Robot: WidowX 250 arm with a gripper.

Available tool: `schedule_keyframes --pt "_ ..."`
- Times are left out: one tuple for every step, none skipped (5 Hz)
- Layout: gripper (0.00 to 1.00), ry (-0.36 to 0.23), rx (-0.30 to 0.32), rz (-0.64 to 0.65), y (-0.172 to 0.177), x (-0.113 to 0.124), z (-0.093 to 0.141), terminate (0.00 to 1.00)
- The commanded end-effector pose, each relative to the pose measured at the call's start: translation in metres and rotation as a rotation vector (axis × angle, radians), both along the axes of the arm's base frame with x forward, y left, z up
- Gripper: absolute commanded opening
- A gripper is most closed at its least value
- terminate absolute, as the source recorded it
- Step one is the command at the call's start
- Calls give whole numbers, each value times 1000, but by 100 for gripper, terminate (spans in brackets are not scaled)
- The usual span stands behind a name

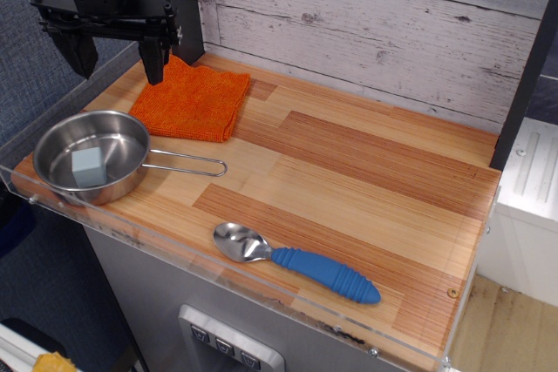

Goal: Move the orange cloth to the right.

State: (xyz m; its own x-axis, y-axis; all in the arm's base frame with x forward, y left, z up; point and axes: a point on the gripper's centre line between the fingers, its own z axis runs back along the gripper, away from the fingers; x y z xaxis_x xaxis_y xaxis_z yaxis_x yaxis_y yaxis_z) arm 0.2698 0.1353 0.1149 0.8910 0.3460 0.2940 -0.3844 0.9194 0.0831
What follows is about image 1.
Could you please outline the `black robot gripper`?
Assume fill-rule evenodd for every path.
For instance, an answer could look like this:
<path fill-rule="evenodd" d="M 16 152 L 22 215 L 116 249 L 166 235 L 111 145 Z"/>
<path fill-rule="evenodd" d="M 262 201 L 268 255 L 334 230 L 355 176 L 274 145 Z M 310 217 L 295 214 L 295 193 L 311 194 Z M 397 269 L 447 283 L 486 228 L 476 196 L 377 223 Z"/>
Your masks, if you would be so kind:
<path fill-rule="evenodd" d="M 30 0 L 42 26 L 70 67 L 81 77 L 93 74 L 95 37 L 139 42 L 148 83 L 163 81 L 169 49 L 180 42 L 174 7 L 166 0 Z"/>

